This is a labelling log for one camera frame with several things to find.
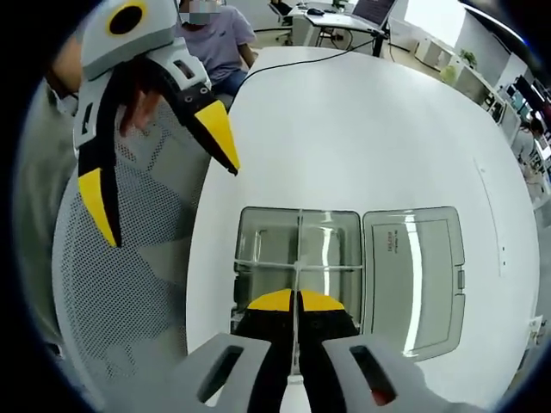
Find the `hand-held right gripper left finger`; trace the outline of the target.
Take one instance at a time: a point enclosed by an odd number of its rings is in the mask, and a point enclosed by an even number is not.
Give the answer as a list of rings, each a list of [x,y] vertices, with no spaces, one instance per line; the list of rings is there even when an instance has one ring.
[[[132,392],[128,412],[279,412],[293,349],[294,293],[264,294],[233,334],[219,333]]]

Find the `person's left hand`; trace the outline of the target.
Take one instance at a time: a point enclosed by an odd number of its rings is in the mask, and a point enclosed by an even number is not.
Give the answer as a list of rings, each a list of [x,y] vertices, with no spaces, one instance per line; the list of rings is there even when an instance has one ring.
[[[137,77],[127,77],[123,87],[125,112],[121,118],[119,132],[126,137],[133,129],[143,131],[155,113],[162,95],[146,87]]]

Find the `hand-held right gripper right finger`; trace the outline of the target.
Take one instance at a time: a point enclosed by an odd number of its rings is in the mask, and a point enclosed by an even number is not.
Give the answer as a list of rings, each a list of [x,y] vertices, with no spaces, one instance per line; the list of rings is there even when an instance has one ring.
[[[431,391],[420,368],[356,330],[344,305],[300,291],[300,372],[312,412],[475,412]]]

